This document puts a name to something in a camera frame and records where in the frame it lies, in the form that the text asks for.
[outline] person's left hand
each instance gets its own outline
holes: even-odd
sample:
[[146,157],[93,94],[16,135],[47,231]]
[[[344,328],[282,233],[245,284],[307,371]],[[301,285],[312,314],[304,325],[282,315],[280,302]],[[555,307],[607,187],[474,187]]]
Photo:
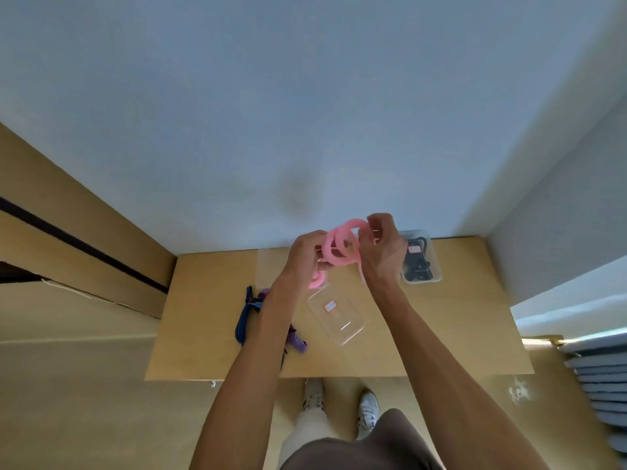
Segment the person's left hand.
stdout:
[[279,275],[297,288],[298,293],[304,293],[309,288],[312,276],[316,271],[327,270],[331,267],[322,259],[320,247],[324,243],[327,233],[323,230],[315,230],[308,234],[298,236],[290,248],[287,263]]

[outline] wooden panel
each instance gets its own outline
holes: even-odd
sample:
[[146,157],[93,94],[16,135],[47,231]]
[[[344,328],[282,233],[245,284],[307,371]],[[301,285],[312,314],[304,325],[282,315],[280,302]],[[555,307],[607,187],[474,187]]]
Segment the wooden panel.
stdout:
[[[434,246],[443,281],[403,285],[416,311],[473,376],[532,373],[483,240],[442,239]],[[246,286],[255,280],[256,255],[211,252],[179,258],[146,379],[224,379],[239,351],[234,329]],[[330,280],[362,313],[364,330],[338,347],[301,303],[294,325],[309,349],[304,355],[288,349],[281,376],[405,375],[357,268],[335,268]]]
[[0,212],[0,260],[160,318],[166,294]]
[[0,196],[168,286],[176,257],[0,124]]

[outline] forearm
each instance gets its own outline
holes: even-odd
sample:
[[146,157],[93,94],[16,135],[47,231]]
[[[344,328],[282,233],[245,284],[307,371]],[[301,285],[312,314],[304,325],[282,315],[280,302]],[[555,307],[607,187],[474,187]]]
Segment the forearm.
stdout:
[[401,288],[388,284],[371,290],[446,468],[546,469],[511,419],[413,310]]
[[280,277],[217,393],[190,469],[261,469],[285,338],[298,296]]

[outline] white cable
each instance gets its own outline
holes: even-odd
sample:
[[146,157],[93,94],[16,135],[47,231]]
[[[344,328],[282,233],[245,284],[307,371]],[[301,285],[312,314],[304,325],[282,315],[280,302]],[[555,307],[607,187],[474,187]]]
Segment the white cable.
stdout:
[[120,306],[123,306],[123,307],[126,307],[126,308],[130,308],[131,310],[134,310],[134,311],[139,311],[136,308],[131,307],[130,305],[126,305],[125,303],[114,302],[113,300],[107,300],[106,298],[100,298],[100,297],[98,297],[96,295],[92,295],[90,293],[80,291],[80,290],[75,289],[73,287],[69,287],[67,285],[63,285],[63,284],[61,284],[59,282],[54,282],[52,280],[46,280],[46,279],[41,279],[41,281],[44,284],[50,285],[52,287],[57,287],[57,288],[62,288],[62,289],[65,289],[65,290],[69,290],[70,292],[77,293],[79,295],[82,295],[85,298],[90,298],[91,300],[98,300],[98,301],[101,301],[101,302],[113,303],[114,305],[120,305]]

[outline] hand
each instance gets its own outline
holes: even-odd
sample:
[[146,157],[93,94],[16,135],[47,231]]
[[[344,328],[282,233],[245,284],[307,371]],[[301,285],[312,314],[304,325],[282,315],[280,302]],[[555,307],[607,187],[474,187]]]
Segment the hand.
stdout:
[[314,272],[331,267],[328,262],[318,261],[322,259],[320,247],[326,236],[324,230],[315,230],[298,236],[290,248],[287,263],[279,279],[289,282],[299,293],[305,292],[309,288]]
[[359,229],[361,269],[369,288],[377,284],[396,284],[407,252],[407,241],[401,237],[392,215],[368,216],[370,228]]

